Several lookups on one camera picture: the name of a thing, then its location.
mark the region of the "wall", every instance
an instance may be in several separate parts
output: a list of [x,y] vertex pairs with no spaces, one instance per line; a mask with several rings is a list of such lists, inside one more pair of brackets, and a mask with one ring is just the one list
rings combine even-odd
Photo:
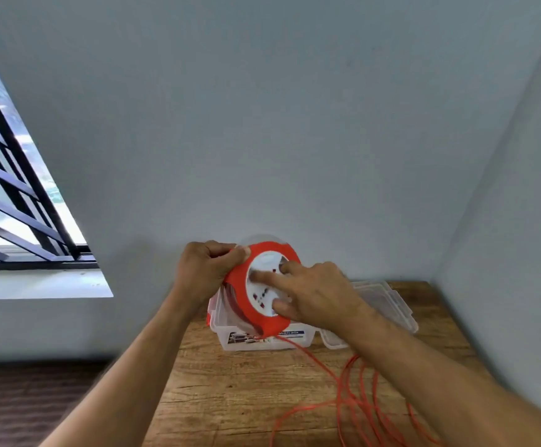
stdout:
[[436,283],[498,376],[541,405],[541,63]]
[[193,239],[429,278],[540,54],[541,0],[0,0],[0,75],[115,294],[0,301],[33,327],[0,354],[122,348]]

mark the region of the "window sill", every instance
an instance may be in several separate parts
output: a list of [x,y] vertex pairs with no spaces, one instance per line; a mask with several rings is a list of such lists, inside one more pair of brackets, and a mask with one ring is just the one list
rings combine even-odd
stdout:
[[0,271],[0,300],[112,296],[101,270]]

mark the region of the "person's right hand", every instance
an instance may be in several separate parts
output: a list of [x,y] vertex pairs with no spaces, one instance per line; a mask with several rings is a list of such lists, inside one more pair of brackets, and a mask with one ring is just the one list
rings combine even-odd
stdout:
[[339,332],[351,317],[370,307],[359,297],[347,277],[332,263],[311,268],[297,262],[283,263],[281,273],[253,271],[250,279],[275,287],[291,297],[291,302],[275,299],[279,315],[316,328]]

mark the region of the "hand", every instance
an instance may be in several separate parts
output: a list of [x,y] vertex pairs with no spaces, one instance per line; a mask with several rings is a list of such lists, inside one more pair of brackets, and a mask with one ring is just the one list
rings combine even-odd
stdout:
[[287,262],[279,269],[283,274],[254,271],[250,275],[253,282],[270,285],[291,297],[290,303],[279,299],[273,301],[272,307],[277,314],[339,332],[343,323],[369,308],[332,262],[317,263],[311,268]]
[[250,248],[235,243],[188,243],[177,264],[171,295],[179,294],[190,307],[197,309],[210,299],[233,267],[250,256]]

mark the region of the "electrical cord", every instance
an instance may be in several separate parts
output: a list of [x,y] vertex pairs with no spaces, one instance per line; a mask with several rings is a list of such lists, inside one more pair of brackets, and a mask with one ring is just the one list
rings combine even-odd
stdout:
[[[306,406],[295,406],[294,408],[291,408],[289,411],[285,412],[275,422],[275,426],[272,430],[272,433],[270,434],[270,440],[271,440],[270,447],[273,447],[274,441],[275,441],[275,434],[279,430],[279,428],[281,427],[281,424],[286,418],[292,416],[295,413],[299,413],[300,411],[311,411],[316,408],[321,408],[323,406],[332,406],[332,405],[336,407],[337,433],[339,434],[341,447],[347,447],[345,440],[343,439],[343,433],[341,430],[341,406],[343,404],[349,408],[349,413],[351,415],[353,424],[355,425],[357,434],[364,441],[364,444],[367,447],[374,447],[375,444],[373,444],[366,436],[366,433],[364,432],[364,429],[361,426],[361,422],[357,418],[356,411],[355,411],[356,406],[362,411],[362,413],[364,414],[366,418],[366,421],[372,428],[372,432],[374,433],[374,436],[378,440],[378,445],[380,445],[381,447],[386,447],[388,445],[386,443],[386,439],[390,438],[393,441],[395,441],[397,444],[401,445],[402,447],[410,447],[409,444],[406,442],[404,436],[401,434],[401,432],[394,426],[393,422],[391,422],[388,416],[384,412],[382,412],[382,410],[380,409],[379,401],[378,401],[378,392],[377,392],[378,385],[379,385],[379,373],[377,371],[374,371],[374,375],[372,376],[372,403],[370,403],[370,401],[368,400],[368,397],[366,395],[366,390],[364,387],[364,370],[366,368],[366,364],[363,361],[362,361],[362,365],[359,368],[360,397],[357,397],[351,390],[350,384],[349,384],[350,374],[351,374],[351,369],[353,368],[353,365],[355,364],[355,362],[361,358],[358,354],[355,354],[351,358],[349,358],[349,360],[345,364],[345,367],[341,371],[341,376],[338,377],[336,374],[334,374],[334,372],[331,369],[329,369],[318,358],[316,358],[316,356],[314,356],[312,353],[310,353],[307,349],[305,349],[301,345],[296,344],[294,341],[289,340],[286,337],[277,336],[277,338],[295,346],[299,351],[302,351],[306,356],[311,358],[311,360],[314,361],[314,363],[316,363],[320,368],[322,368],[326,373],[328,373],[337,385],[337,397],[334,400],[327,400],[325,402],[321,402],[318,404],[306,405]],[[411,421],[411,424],[416,429],[416,431],[425,439],[430,441],[431,443],[438,446],[442,446],[442,444],[438,440],[432,437],[430,433],[428,433],[425,430],[425,428],[421,426],[409,402],[406,401],[405,403],[407,406],[409,419]],[[376,420],[374,420],[374,416],[372,412],[376,413],[376,417],[379,422],[378,424],[376,423]]]

